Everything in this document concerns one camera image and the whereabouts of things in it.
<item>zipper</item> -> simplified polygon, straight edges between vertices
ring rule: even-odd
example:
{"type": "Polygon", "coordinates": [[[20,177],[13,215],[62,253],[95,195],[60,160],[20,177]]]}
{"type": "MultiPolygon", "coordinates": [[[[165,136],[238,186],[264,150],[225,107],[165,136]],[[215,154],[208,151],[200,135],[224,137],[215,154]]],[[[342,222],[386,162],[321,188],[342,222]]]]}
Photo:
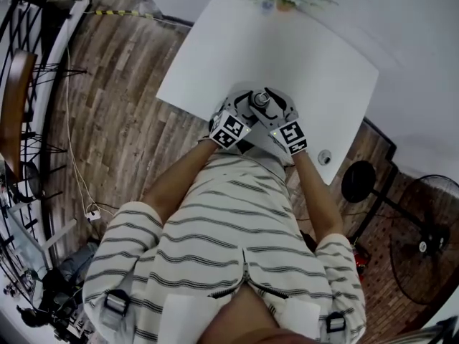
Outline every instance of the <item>zipper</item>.
{"type": "Polygon", "coordinates": [[[259,290],[262,290],[266,293],[270,293],[271,295],[275,295],[276,297],[283,298],[284,300],[286,300],[287,298],[290,298],[287,294],[285,294],[284,292],[281,292],[280,290],[276,290],[270,287],[265,287],[264,285],[260,285],[254,282],[252,278],[250,278],[249,264],[247,263],[245,259],[244,249],[242,249],[242,258],[244,259],[244,272],[242,274],[241,280],[234,287],[212,293],[209,295],[209,297],[215,298],[215,299],[224,297],[225,295],[229,295],[233,293],[237,288],[239,288],[242,285],[242,283],[247,282],[247,283],[251,283],[259,290]]]}

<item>wooden chair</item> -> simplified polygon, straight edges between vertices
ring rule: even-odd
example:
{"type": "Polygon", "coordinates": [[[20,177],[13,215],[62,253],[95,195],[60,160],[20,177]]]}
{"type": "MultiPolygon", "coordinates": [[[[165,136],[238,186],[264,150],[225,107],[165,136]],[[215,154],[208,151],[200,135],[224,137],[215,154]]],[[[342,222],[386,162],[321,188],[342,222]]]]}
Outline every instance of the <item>wooden chair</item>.
{"type": "Polygon", "coordinates": [[[31,103],[28,104],[29,110],[27,112],[25,109],[36,61],[37,55],[35,54],[20,49],[15,51],[6,78],[1,106],[0,154],[5,160],[6,185],[13,194],[15,204],[18,202],[28,204],[35,199],[41,199],[44,195],[41,175],[32,161],[33,159],[27,159],[25,156],[22,160],[24,155],[22,153],[24,150],[23,141],[30,142],[35,138],[39,138],[38,142],[42,141],[40,135],[32,131],[23,131],[24,124],[28,130],[28,123],[32,120],[30,115],[32,114],[31,103]],[[24,195],[19,190],[18,183],[21,181],[27,181],[26,187],[31,191],[31,196],[28,195],[28,192],[24,195]]]}

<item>black fan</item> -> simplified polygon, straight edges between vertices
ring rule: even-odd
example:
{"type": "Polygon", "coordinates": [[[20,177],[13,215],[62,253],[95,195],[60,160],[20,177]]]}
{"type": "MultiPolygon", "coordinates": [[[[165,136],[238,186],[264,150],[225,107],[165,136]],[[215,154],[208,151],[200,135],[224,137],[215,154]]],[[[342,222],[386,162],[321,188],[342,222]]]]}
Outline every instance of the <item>black fan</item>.
{"type": "Polygon", "coordinates": [[[396,204],[373,189],[375,181],[373,166],[356,162],[344,174],[342,194],[352,203],[375,194],[399,213],[391,230],[394,277],[408,298],[428,305],[459,267],[459,185],[444,176],[424,176],[396,204]]]}

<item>blue flower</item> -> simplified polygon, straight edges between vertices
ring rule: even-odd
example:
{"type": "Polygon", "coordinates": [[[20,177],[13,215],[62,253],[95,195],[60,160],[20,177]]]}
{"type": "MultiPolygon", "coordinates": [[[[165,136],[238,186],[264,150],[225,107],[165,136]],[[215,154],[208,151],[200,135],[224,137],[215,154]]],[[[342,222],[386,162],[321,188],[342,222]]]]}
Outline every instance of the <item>blue flower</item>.
{"type": "Polygon", "coordinates": [[[263,13],[267,14],[271,12],[274,8],[274,1],[273,0],[263,0],[261,3],[261,7],[263,9],[263,13]]]}

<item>fan guard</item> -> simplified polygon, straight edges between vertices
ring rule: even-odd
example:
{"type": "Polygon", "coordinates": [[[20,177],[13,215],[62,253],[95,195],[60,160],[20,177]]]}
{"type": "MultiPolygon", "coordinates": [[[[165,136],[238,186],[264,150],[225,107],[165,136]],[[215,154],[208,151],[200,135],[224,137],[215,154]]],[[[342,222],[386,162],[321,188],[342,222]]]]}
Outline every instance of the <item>fan guard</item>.
{"type": "Polygon", "coordinates": [[[459,185],[444,176],[419,178],[405,189],[399,207],[422,228],[403,216],[392,221],[394,276],[408,298],[428,305],[459,266],[459,185]]]}

